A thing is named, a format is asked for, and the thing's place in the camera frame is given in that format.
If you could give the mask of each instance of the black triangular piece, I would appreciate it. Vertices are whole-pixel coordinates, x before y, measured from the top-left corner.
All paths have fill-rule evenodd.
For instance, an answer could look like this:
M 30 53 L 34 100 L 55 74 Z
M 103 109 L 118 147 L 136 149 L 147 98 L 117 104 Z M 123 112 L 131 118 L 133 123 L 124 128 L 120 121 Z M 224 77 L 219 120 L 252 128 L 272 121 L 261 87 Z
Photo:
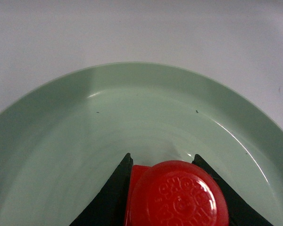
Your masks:
M 128 153 L 70 226 L 123 226 L 132 166 L 133 159 Z
M 195 155 L 192 164 L 205 170 L 219 185 L 229 212 L 229 226 L 272 226 L 271 223 L 250 207 L 200 155 Z

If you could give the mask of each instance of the red lid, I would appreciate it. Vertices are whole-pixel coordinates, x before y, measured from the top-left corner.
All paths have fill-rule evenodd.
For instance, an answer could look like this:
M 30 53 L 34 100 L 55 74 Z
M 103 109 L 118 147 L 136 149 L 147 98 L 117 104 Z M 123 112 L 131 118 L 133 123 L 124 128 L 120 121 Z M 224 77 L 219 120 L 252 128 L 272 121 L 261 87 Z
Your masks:
M 137 182 L 130 205 L 132 226 L 228 226 L 223 194 L 200 167 L 165 161 Z

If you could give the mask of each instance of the plate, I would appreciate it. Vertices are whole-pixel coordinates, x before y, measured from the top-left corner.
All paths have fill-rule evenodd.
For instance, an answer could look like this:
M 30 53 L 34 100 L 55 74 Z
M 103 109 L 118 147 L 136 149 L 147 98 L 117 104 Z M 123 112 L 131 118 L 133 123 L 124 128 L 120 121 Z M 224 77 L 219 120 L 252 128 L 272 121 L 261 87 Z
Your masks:
M 283 132 L 233 90 L 168 65 L 65 75 L 0 114 L 0 226 L 69 225 L 130 152 L 135 164 L 200 154 L 283 225 Z

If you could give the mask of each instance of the white surface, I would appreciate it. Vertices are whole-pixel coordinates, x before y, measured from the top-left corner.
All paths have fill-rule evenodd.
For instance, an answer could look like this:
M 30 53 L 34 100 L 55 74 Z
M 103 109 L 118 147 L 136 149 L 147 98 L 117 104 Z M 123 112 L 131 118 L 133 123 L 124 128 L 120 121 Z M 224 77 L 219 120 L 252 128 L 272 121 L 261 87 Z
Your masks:
M 283 129 L 283 1 L 0 1 L 0 112 L 56 77 L 121 61 L 202 73 Z

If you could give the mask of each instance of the red plastic object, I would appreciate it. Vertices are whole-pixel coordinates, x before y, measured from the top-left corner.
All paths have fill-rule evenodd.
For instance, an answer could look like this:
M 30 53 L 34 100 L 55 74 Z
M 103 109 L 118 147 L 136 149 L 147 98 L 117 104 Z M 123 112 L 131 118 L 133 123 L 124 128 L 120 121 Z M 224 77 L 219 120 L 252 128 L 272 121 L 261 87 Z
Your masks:
M 133 166 L 124 226 L 228 226 L 228 218 L 220 188 L 200 167 Z

